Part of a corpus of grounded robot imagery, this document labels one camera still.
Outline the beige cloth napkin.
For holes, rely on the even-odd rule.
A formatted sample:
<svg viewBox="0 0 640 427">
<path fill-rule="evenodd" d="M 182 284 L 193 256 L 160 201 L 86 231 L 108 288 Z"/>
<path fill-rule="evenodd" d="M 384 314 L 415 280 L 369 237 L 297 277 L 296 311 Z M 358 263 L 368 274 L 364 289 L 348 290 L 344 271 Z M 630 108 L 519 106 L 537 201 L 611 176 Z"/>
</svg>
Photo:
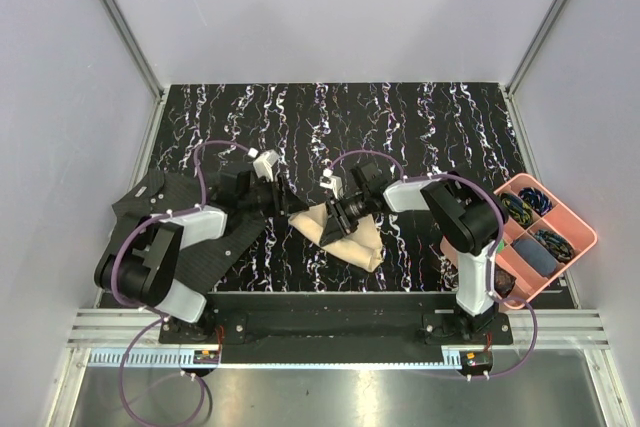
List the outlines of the beige cloth napkin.
<svg viewBox="0 0 640 427">
<path fill-rule="evenodd" d="M 374 272 L 383 261 L 383 243 L 373 216 L 360 219 L 354 233 L 321 247 L 320 238 L 327 219 L 325 205 L 318 204 L 292 215 L 288 223 L 330 256 L 368 273 Z"/>
</svg>

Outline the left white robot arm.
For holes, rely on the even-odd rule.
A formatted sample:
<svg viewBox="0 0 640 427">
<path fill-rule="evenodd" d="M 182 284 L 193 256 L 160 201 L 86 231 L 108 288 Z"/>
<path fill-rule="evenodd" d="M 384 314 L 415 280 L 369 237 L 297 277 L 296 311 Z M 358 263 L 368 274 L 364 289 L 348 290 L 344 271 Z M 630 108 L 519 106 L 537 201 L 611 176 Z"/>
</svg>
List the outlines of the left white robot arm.
<svg viewBox="0 0 640 427">
<path fill-rule="evenodd" d="M 308 208 L 278 175 L 243 168 L 202 181 L 150 170 L 112 209 L 116 224 L 96 266 L 95 284 L 123 304 L 181 320 L 196 343 L 215 333 L 206 295 L 274 218 Z"/>
</svg>

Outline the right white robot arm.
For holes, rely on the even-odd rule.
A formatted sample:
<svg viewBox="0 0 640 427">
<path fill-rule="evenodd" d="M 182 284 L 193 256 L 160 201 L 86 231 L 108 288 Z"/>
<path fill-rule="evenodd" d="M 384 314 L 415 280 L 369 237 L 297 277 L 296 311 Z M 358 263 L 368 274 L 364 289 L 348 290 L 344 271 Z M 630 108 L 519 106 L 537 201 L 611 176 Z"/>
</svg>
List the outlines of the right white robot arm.
<svg viewBox="0 0 640 427">
<path fill-rule="evenodd" d="M 496 303 L 494 290 L 497 248 L 509 214 L 495 194 L 456 173 L 414 180 L 390 180 L 373 163 L 351 169 L 356 193 L 330 198 L 328 219 L 319 245 L 328 246 L 356 232 L 369 214 L 428 211 L 457 256 L 461 309 L 454 331 L 466 343 L 476 343 L 490 330 L 485 313 Z"/>
</svg>

